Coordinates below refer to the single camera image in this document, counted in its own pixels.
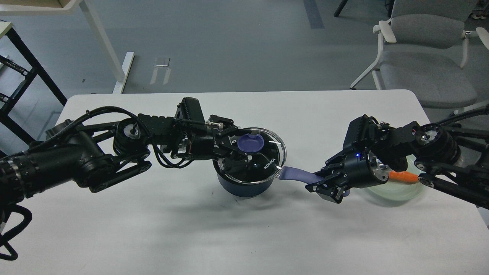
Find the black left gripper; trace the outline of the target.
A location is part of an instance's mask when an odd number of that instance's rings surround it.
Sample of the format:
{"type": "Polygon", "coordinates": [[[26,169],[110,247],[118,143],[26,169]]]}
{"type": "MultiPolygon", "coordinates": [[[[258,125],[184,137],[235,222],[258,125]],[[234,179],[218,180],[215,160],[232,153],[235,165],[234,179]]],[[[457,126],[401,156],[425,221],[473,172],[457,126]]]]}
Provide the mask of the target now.
{"type": "Polygon", "coordinates": [[[189,139],[186,156],[189,160],[220,159],[222,174],[258,171],[255,153],[234,153],[237,152],[239,138],[251,132],[252,130],[245,128],[227,128],[204,136],[193,135],[189,139]]]}

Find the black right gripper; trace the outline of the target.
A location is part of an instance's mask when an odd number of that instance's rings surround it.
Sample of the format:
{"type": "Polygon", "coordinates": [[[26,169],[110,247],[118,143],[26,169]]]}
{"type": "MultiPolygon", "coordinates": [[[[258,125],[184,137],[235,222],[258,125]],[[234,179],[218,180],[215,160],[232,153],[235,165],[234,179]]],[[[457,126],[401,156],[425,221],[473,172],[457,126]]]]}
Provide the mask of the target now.
{"type": "Polygon", "coordinates": [[[339,152],[313,174],[323,180],[306,184],[306,190],[336,204],[350,194],[351,188],[379,186],[389,179],[389,169],[371,151],[339,152]]]}

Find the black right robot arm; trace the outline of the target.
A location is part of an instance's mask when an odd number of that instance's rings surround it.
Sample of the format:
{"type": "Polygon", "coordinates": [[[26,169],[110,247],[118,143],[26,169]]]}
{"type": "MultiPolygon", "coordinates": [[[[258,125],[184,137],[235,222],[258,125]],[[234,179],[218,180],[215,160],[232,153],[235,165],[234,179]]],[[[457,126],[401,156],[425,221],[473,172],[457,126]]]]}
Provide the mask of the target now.
{"type": "Polygon", "coordinates": [[[487,115],[488,106],[458,113],[437,123],[416,121],[395,128],[363,115],[350,122],[342,150],[315,172],[309,192],[337,204],[351,188],[385,184],[389,172],[406,171],[407,156],[421,170],[417,180],[479,207],[488,208],[488,131],[457,126],[487,115]]]}

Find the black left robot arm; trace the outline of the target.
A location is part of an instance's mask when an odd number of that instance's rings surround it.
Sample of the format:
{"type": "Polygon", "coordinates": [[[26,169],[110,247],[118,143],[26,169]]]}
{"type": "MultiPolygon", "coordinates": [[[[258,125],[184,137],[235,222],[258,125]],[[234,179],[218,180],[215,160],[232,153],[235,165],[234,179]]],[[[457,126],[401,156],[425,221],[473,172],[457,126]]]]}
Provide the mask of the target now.
{"type": "Polygon", "coordinates": [[[243,169],[248,152],[237,141],[252,134],[232,120],[211,116],[197,118],[201,111],[185,111],[182,104],[175,117],[135,115],[120,107],[104,106],[86,111],[74,121],[66,120],[48,131],[47,139],[34,142],[22,152],[1,158],[1,227],[10,215],[23,220],[1,233],[1,246],[7,254],[1,259],[14,261],[18,253],[9,241],[32,221],[32,213],[19,205],[68,181],[97,193],[142,174],[151,167],[147,160],[153,151],[165,168],[181,169],[196,160],[229,159],[243,169]]]}

